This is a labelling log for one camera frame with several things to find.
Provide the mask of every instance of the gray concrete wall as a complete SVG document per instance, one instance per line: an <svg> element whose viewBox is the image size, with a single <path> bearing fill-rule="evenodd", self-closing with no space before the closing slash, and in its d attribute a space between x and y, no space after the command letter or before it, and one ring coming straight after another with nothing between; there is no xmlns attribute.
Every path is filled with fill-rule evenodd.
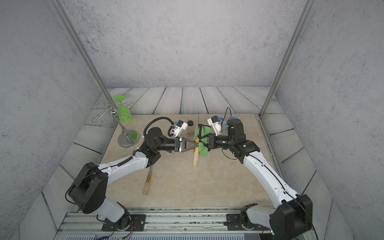
<svg viewBox="0 0 384 240"><path fill-rule="evenodd" d="M62 0L109 88L270 86L305 0Z"/></svg>
<svg viewBox="0 0 384 240"><path fill-rule="evenodd" d="M384 1L317 0L276 96L356 239L384 235Z"/></svg>
<svg viewBox="0 0 384 240"><path fill-rule="evenodd" d="M1 1L0 34L0 239L8 239L100 91L47 0Z"/></svg>

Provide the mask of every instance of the table surface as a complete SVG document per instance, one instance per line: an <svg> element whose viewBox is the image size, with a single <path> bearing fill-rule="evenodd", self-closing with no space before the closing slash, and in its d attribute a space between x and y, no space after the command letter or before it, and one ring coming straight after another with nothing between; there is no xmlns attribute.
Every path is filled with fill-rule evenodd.
<svg viewBox="0 0 384 240"><path fill-rule="evenodd" d="M215 114L166 114L166 115L133 115L131 122L123 123L128 129L137 130L140 135L144 127L159 116L167 116L172 121L192 120L207 125L207 119ZM258 126L254 114L236 114L244 126L248 140L252 140L264 154L271 166L263 134ZM159 127L167 136L170 123L159 120L151 127ZM101 163L108 163L132 154L139 143L129 149L121 148L117 137L121 134L118 125L105 151ZM183 130L181 137L193 140L187 130ZM234 158L229 150L225 154ZM192 165L193 150L187 152L164 152L153 165L152 181L148 195L143 189L149 168L130 173L107 187L106 195L127 208L170 208L170 207L242 207L250 203L272 206L272 202L256 177L239 160L226 158L221 149L213 149L207 157L199 156L199 164Z"/></svg>

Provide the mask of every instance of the wooden handle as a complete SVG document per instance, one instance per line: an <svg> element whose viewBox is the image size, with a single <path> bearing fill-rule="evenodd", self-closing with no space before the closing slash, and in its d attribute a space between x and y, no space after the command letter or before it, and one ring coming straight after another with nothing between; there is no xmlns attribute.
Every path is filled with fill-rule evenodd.
<svg viewBox="0 0 384 240"><path fill-rule="evenodd" d="M152 179L152 171L149 171L148 176L147 176L147 180L146 180L145 186L144 186L144 192L143 192L144 195L148 195L149 185L151 184L151 179Z"/></svg>
<svg viewBox="0 0 384 240"><path fill-rule="evenodd" d="M199 164L199 147L195 147L193 151L193 166L196 167Z"/></svg>

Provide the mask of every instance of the black cable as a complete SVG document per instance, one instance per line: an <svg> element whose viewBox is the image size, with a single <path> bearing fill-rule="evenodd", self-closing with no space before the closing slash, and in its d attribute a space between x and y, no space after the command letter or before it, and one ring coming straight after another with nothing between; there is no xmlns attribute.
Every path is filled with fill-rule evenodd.
<svg viewBox="0 0 384 240"><path fill-rule="evenodd" d="M257 159L262 165L263 165L263 163L257 158L257 157L254 157L254 156L252 156L252 155L249 155L249 156L251 156L251 157L253 157L253 158L255 158L255 159ZM309 219L309 221L310 221L310 223L311 223L311 225L312 225L312 227L313 227L313 231L314 231L314 233L315 233L315 235L316 235L316 240L319 240L319 238L318 238L318 236L317 236L317 233L316 233L316 230L315 230L315 228L314 228L314 225L313 225L313 223L312 223L312 221L311 221L311 218L310 218L310 216L309 216L309 214L307 213L307 211L305 210L305 208L294 198L294 197L292 197L287 191L286 191L286 189L284 188L284 186L283 186L283 184L280 182L280 180L276 177L276 175L275 174L273 174L273 172L267 167L267 166L265 166L264 165L264 167L266 167L266 169L268 169L268 171L270 171L271 173L272 173L272 175L277 179L277 181L280 183L280 185L282 186L282 188L284 189L284 191L285 191L285 193L286 194L288 194L288 196L290 196L297 204L299 204L299 206L304 210L304 212L305 212L305 214L308 216L308 219Z"/></svg>
<svg viewBox="0 0 384 240"><path fill-rule="evenodd" d="M127 235L127 236L125 236L125 237L122 237L121 239L126 239L126 238L128 238L127 240L130 240L131 239L131 237L132 237L132 234L133 234L133 224L131 224L131 232Z"/></svg>
<svg viewBox="0 0 384 240"><path fill-rule="evenodd" d="M314 234L316 235L316 240L319 240L319 237L317 236L317 233L316 233L316 229L314 228L314 225L313 225L313 223L312 223L312 221L311 221L311 218L310 218L310 216L309 216L309 214L307 213L307 211L305 210L305 208L295 199L295 198L293 198L293 200L295 201L295 202L297 202L297 204L299 204L299 206L303 209L303 211L305 212L305 214L307 215L307 217L308 217L308 219L309 219L309 221L310 221L310 223L311 223L311 225L312 225L312 227L313 227L313 231L314 231Z"/></svg>
<svg viewBox="0 0 384 240"><path fill-rule="evenodd" d="M262 237L263 237L263 240L265 240L265 238L264 238L264 226L263 226L263 231L262 231Z"/></svg>
<svg viewBox="0 0 384 240"><path fill-rule="evenodd" d="M152 120L151 122L148 123L148 125L144 128L144 131L143 131L143 136L145 137L147 135L147 130L148 128L156 121L158 120L161 120L161 119L165 119L165 120L168 120L171 124L170 128L168 129L168 136L172 137L173 136L173 133L171 134L170 131L172 128L174 128L174 123L172 122L172 120L168 117L158 117L158 118L155 118L154 120ZM143 143L141 144L141 146L139 148L142 148L144 147L145 145L145 139L143 141Z"/></svg>
<svg viewBox="0 0 384 240"><path fill-rule="evenodd" d="M230 109L229 107L227 107L227 109L225 110L225 113L224 113L224 118L221 120L221 128L223 128L223 122L224 122L224 119L225 119L225 116L226 116L226 114L227 114L228 109L229 109L229 113L230 113L231 116L232 116L231 109Z"/></svg>
<svg viewBox="0 0 384 240"><path fill-rule="evenodd" d="M71 191L72 191L72 189L73 189L73 187L75 186L76 183L78 183L78 182L80 182L81 180L83 180L84 178L89 177L89 176L92 175L92 174L96 174L96 173L98 173L98 172L100 172L101 170L104 170L104 169L106 169L106 168L109 168L109 167L105 167L105 168L102 168L102 169L98 169L96 172L93 172L93 173L91 173L91 174L88 174L87 176L83 177L83 178L80 179L79 181L73 183L73 184L68 188L68 190L65 192L65 200L67 200L67 202L69 202L69 203L72 203L72 204L77 205L76 203L71 202L71 201L68 200L68 198L67 198L67 194L69 195L69 194L71 193Z"/></svg>
<svg viewBox="0 0 384 240"><path fill-rule="evenodd" d="M228 225L234 224L235 222L239 222L239 221L240 221L240 219L239 219L239 220L236 220L236 221L234 221L234 222L230 222L230 223L228 223L228 222L223 222L223 225L224 225L224 226L228 226Z"/></svg>
<svg viewBox="0 0 384 240"><path fill-rule="evenodd" d="M251 154L250 154L249 156L251 156L251 157L253 157L254 159L256 159L257 161L259 161L259 162L261 163L262 166L264 166L266 169L268 169L268 171L269 171L269 172L276 178L276 180L280 183L281 187L282 187L282 188L284 189L284 191L285 191L284 185L280 182L279 178L276 177L276 175L273 174L273 172L272 172L267 166L263 165L263 163L262 163L262 161L260 161L260 159L258 159L257 157L252 156Z"/></svg>
<svg viewBox="0 0 384 240"><path fill-rule="evenodd" d="M104 239L109 239L113 234L115 233L115 225L113 224L113 232L109 236L104 236L104 237L99 237L94 240L104 240Z"/></svg>
<svg viewBox="0 0 384 240"><path fill-rule="evenodd" d="M230 157L227 157L226 154L224 153L223 148L221 149L221 151L223 152L223 154L224 154L224 156L225 156L226 158L229 158L229 159L232 159L232 160L237 160L237 158L230 158Z"/></svg>
<svg viewBox="0 0 384 240"><path fill-rule="evenodd" d="M103 221L103 220L100 220L100 219L99 219L99 214L96 214L96 220L99 221L99 222L104 222L104 223L107 222L106 220L104 220L104 221Z"/></svg>

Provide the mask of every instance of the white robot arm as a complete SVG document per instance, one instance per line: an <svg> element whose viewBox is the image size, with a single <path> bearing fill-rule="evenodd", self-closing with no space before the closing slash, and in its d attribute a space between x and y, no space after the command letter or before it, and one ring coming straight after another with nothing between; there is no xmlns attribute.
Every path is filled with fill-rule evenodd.
<svg viewBox="0 0 384 240"><path fill-rule="evenodd" d="M208 148L229 149L259 180L272 200L272 207L251 204L243 208L243 227L259 224L271 228L278 239L292 239L311 228L312 202L300 196L274 171L265 160L260 149L245 138L243 124L239 119L227 121L228 135L208 135ZM133 155L107 164L84 165L74 184L68 190L69 196L85 213L97 213L116 223L118 230L129 227L129 212L120 204L105 196L107 186L131 172L153 165L159 158L159 151L184 152L197 147L194 141L165 137L158 127L153 127Z"/></svg>

